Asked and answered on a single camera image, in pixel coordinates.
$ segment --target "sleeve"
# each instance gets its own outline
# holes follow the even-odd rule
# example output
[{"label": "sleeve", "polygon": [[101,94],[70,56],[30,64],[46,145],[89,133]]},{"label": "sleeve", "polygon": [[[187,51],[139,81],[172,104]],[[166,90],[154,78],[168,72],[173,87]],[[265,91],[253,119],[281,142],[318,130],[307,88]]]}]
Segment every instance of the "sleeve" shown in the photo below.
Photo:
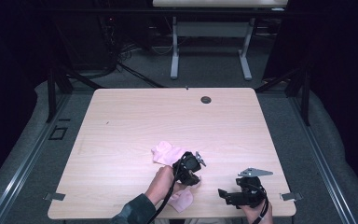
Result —
[{"label": "sleeve", "polygon": [[155,205],[140,194],[124,205],[121,212],[112,218],[112,224],[145,224],[155,213]]}]

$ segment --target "person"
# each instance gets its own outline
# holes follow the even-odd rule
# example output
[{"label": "person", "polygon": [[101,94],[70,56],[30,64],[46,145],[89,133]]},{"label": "person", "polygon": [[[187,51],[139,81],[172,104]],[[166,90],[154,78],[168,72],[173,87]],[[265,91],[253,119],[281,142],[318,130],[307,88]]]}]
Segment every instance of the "person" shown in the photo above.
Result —
[{"label": "person", "polygon": [[[160,167],[145,193],[138,195],[126,203],[120,213],[112,218],[112,224],[146,224],[156,213],[156,205],[165,198],[173,182],[173,170],[171,166]],[[175,183],[173,193],[184,189],[186,186]],[[240,205],[249,223],[253,223],[260,215],[264,202],[255,208],[248,205]],[[268,211],[259,222],[260,224],[271,224],[272,206],[268,203]]]}]

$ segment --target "hand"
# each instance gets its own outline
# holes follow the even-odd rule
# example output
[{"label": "hand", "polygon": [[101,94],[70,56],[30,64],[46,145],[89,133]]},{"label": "hand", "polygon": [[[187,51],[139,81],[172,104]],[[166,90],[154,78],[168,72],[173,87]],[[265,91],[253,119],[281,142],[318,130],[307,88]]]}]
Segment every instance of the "hand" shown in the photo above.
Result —
[{"label": "hand", "polygon": [[[242,211],[245,213],[246,218],[248,219],[249,223],[253,223],[261,213],[261,210],[263,209],[265,200],[261,202],[257,207],[251,208],[249,205],[240,205],[239,207],[242,209]],[[272,224],[272,204],[268,202],[268,210],[267,213],[264,215],[263,219],[260,221],[261,224]]]},{"label": "hand", "polygon": [[[156,205],[159,201],[165,198],[172,182],[173,168],[171,166],[160,167],[145,193],[146,197],[153,203],[153,205]],[[172,194],[185,188],[185,185],[175,183]]]}]

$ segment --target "pink tissue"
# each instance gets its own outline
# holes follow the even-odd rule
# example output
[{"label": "pink tissue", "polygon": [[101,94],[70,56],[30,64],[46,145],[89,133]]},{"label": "pink tissue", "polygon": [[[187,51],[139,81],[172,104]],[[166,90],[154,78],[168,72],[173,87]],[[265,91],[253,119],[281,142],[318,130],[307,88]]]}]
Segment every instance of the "pink tissue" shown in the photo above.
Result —
[{"label": "pink tissue", "polygon": [[[173,147],[170,143],[161,141],[157,146],[152,149],[153,161],[164,165],[172,166],[189,150],[181,147]],[[183,212],[193,203],[193,194],[190,189],[197,188],[197,185],[189,186],[183,190],[174,193],[168,200],[168,204],[172,206],[177,212]]]}]

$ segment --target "wooden tabletop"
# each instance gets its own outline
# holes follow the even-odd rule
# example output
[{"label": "wooden tabletop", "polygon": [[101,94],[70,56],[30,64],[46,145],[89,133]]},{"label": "wooden tabletop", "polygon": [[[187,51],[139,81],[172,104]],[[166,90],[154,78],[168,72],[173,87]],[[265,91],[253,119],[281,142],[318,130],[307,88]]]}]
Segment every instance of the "wooden tabletop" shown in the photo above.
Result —
[{"label": "wooden tabletop", "polygon": [[94,92],[57,188],[65,198],[51,203],[48,216],[113,217],[162,166],[151,152],[160,141],[198,151],[207,166],[196,172],[194,202],[182,213],[167,205],[158,217],[243,217],[217,189],[240,192],[235,179],[248,167],[273,172],[260,176],[273,216],[296,212],[280,199],[289,188],[254,90],[110,89]]},{"label": "wooden tabletop", "polygon": [[153,0],[154,7],[286,7],[287,0]]}]

